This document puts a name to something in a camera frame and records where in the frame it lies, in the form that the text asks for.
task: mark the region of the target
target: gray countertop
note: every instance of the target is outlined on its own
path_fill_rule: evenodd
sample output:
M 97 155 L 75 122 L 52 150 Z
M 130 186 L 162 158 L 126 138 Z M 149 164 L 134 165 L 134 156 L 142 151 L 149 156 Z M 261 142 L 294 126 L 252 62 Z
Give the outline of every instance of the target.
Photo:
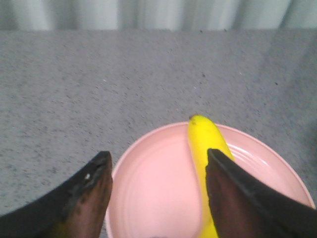
M 0 32 L 0 62 L 0 214 L 194 113 L 270 146 L 317 203 L 317 30 Z

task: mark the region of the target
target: curtain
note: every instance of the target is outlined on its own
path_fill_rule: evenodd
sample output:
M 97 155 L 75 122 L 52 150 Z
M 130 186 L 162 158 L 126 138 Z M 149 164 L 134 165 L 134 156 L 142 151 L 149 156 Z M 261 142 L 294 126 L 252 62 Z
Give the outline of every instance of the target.
M 0 0 L 0 30 L 316 27 L 317 0 Z

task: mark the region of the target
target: pink plate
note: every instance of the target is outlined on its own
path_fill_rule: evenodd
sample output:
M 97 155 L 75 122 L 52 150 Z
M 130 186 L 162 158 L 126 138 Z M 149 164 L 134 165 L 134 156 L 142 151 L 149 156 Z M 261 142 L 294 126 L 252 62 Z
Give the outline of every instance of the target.
M 238 165 L 277 191 L 315 207 L 304 183 L 272 149 L 236 129 L 218 125 Z M 194 238 L 200 194 L 187 142 L 187 122 L 142 136 L 112 173 L 106 212 L 109 238 Z

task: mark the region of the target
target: table surface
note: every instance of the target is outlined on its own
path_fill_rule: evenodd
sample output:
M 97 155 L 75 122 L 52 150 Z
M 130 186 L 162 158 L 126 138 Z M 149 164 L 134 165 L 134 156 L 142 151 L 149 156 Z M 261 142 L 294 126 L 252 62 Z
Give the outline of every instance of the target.
M 270 146 L 317 203 L 317 30 L 0 32 L 0 62 L 0 214 L 194 113 Z

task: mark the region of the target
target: banana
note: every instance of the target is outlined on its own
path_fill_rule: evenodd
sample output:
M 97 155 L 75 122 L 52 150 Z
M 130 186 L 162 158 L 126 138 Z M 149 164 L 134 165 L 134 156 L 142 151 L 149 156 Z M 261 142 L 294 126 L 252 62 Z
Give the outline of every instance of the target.
M 213 225 L 206 187 L 207 150 L 209 148 L 219 149 L 231 160 L 233 160 L 233 156 L 218 127 L 210 119 L 202 115 L 190 117 L 188 123 L 188 142 L 201 192 L 202 228 L 198 237 L 217 238 L 218 235 Z

